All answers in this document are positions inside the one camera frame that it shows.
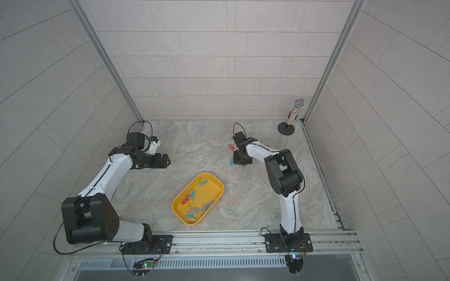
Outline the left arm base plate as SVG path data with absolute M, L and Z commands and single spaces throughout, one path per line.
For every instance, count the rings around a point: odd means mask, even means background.
M 161 255 L 169 254 L 172 246 L 173 235 L 154 235 L 152 241 L 142 240 L 129 242 L 120 246 L 120 252 L 124 255 Z

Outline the yellow clothespin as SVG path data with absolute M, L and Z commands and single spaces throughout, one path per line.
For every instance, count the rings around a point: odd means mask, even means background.
M 190 206 L 194 206 L 194 203 L 192 201 L 188 201 L 187 203 L 182 205 L 183 208 L 190 207 Z

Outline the yellow plastic storage tray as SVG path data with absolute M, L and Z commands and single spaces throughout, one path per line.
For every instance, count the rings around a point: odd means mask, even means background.
M 208 183 L 203 186 L 198 186 L 200 182 L 208 179 Z M 196 176 L 173 200 L 173 213 L 187 226 L 195 226 L 199 224 L 204 216 L 213 208 L 213 206 L 220 200 L 225 190 L 224 184 L 214 175 L 204 172 Z M 181 202 L 188 196 L 192 195 L 192 202 L 194 207 L 199 209 L 196 217 L 197 220 L 192 220 L 186 217 L 186 212 L 190 210 L 189 207 L 183 208 Z M 200 209 L 207 202 L 213 201 L 214 205 L 208 209 L 205 215 L 202 215 Z

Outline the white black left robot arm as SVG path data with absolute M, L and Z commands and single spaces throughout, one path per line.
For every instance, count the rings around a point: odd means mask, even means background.
M 165 169 L 171 164 L 167 154 L 156 152 L 160 145 L 160 140 L 153 139 L 145 152 L 132 144 L 112 149 L 94 180 L 76 197 L 69 197 L 62 203 L 68 243 L 108 241 L 152 244 L 150 226 L 121 220 L 110 200 L 130 170 Z

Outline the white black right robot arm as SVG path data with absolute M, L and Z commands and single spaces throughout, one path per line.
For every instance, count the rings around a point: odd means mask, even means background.
M 235 165 L 250 165 L 259 160 L 266 166 L 268 180 L 279 196 L 281 206 L 280 233 L 287 245 L 292 245 L 304 233 L 297 196 L 304 190 L 304 176 L 288 149 L 277 150 L 254 138 L 233 138 Z

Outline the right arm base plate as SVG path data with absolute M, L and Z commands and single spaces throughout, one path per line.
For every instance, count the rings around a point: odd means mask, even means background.
M 308 233 L 285 235 L 267 233 L 263 235 L 268 253 L 309 254 L 314 251 L 312 240 Z

